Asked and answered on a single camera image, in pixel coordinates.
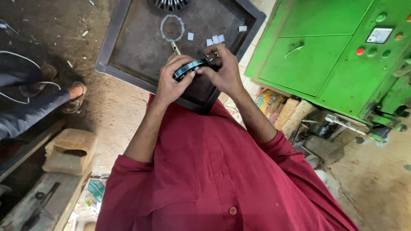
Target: white chalk circle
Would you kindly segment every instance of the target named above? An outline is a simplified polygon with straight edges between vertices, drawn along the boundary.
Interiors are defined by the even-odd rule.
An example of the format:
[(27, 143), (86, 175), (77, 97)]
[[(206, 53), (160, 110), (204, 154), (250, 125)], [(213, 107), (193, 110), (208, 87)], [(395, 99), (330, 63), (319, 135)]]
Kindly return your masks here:
[[(174, 18), (176, 18), (177, 20), (180, 21), (180, 24), (181, 24), (181, 35), (180, 35), (177, 39), (169, 39), (169, 38), (167, 38), (166, 35), (163, 33), (163, 24), (164, 24), (164, 22), (167, 20), (168, 17), (174, 17)], [(184, 23), (182, 22), (181, 18), (177, 17), (176, 15), (174, 15), (174, 14), (167, 14), (167, 15), (164, 17), (163, 21), (161, 21), (160, 31), (161, 31), (161, 34), (162, 34), (163, 38), (165, 38), (167, 41), (169, 41), (169, 42), (175, 42), (175, 41), (180, 40), (181, 37), (182, 37), (182, 35), (184, 34)]]

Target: dirt floor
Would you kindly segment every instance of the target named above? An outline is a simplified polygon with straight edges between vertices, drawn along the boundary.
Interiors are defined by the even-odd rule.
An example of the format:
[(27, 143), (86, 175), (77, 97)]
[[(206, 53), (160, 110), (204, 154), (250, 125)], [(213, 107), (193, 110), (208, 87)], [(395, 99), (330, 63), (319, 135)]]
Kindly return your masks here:
[[(143, 119), (146, 103), (138, 98), (148, 100), (148, 92), (94, 70), (116, 1), (93, 2), (95, 6), (88, 0), (1, 0), (0, 19), (21, 34), (0, 31), (0, 50), (54, 65), (62, 87), (86, 83), (85, 104), (69, 116), (67, 126), (98, 135), (94, 171), (109, 173)], [(0, 98), (0, 104), (13, 103)]]
[[(21, 33), (13, 37), (0, 31), (0, 50), (55, 65), (56, 82), (63, 87), (79, 80), (87, 84), (86, 102), (79, 114), (69, 116), (68, 127), (97, 134), (94, 172), (109, 173), (141, 123), (146, 104), (139, 98), (148, 100), (148, 92), (94, 71), (116, 1), (93, 2), (0, 0), (0, 19)], [(0, 98), (0, 104), (12, 103)], [(345, 157), (330, 166), (342, 184), (339, 202), (361, 230), (410, 229), (411, 173), (403, 167), (411, 164), (410, 134), (392, 131), (385, 147), (351, 141)]]

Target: red shirt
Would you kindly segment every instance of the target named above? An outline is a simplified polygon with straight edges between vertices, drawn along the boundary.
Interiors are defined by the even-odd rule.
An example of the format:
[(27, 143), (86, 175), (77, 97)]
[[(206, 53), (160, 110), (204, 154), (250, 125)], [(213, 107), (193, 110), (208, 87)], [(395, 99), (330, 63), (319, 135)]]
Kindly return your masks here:
[(171, 104), (154, 163), (118, 156), (96, 230), (358, 230), (292, 149), (281, 132), (257, 145), (220, 101)]

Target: sandal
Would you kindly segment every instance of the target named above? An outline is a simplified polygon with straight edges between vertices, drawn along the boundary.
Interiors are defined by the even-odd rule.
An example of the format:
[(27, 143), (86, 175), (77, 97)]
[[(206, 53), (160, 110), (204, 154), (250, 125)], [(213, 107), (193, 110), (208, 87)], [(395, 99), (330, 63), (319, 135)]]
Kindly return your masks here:
[[(48, 74), (47, 79), (44, 81), (47, 81), (47, 82), (52, 81), (57, 76), (56, 68), (54, 68), (53, 66), (49, 64), (44, 64), (40, 69), (43, 70), (42, 72), (47, 72)], [(46, 87), (46, 85), (47, 85), (46, 83), (34, 83), (30, 85), (22, 85), (22, 86), (19, 86), (19, 90), (20, 90), (20, 93), (24, 97), (32, 98), (40, 94), (40, 92), (42, 92), (42, 90)]]
[(67, 101), (66, 103), (64, 103), (63, 110), (62, 110), (63, 113), (73, 114), (77, 112), (80, 109), (81, 105), (83, 104), (84, 95), (87, 92), (87, 86), (82, 82), (74, 82), (72, 86), (75, 86), (75, 85), (81, 85), (83, 87), (83, 93), (79, 97), (75, 99), (71, 99)]

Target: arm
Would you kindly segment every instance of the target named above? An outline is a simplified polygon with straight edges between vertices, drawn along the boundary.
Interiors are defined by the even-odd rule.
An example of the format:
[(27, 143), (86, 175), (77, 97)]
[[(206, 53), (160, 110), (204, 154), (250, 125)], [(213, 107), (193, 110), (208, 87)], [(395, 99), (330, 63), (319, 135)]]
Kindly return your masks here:
[(192, 82), (195, 72), (186, 75), (179, 83), (172, 75), (182, 65), (193, 60), (185, 55), (172, 55), (162, 67), (156, 96), (124, 155), (119, 155), (115, 161), (106, 182), (96, 230), (132, 230), (135, 223), (149, 223), (145, 218), (136, 220), (138, 205), (135, 201), (138, 201), (145, 188), (144, 182), (153, 169), (154, 148), (164, 113), (168, 105), (178, 99)]
[(210, 55), (215, 52), (219, 56), (214, 58), (210, 65), (220, 66), (218, 72), (209, 67), (201, 67), (197, 73), (206, 75), (220, 91), (233, 99), (248, 133), (257, 144), (268, 143), (277, 135), (277, 130), (244, 89), (237, 58), (221, 43), (208, 46), (204, 54)]
[(236, 57), (222, 44), (211, 45), (205, 49), (206, 55), (214, 52), (217, 52), (219, 57), (214, 58), (211, 64), (221, 67), (218, 72), (202, 67), (197, 73), (209, 77), (220, 91), (233, 99), (250, 136), (334, 227), (357, 230), (312, 167), (304, 160), (302, 153), (293, 151), (284, 134), (277, 132), (248, 95), (241, 83)]
[(182, 65), (192, 61), (194, 59), (189, 56), (174, 54), (169, 57), (166, 65), (161, 68), (156, 96), (149, 105), (143, 121), (124, 152), (124, 156), (141, 162), (152, 161), (164, 113), (170, 103), (178, 99), (190, 85), (195, 72), (188, 73), (187, 77), (180, 82), (175, 81), (172, 75)]

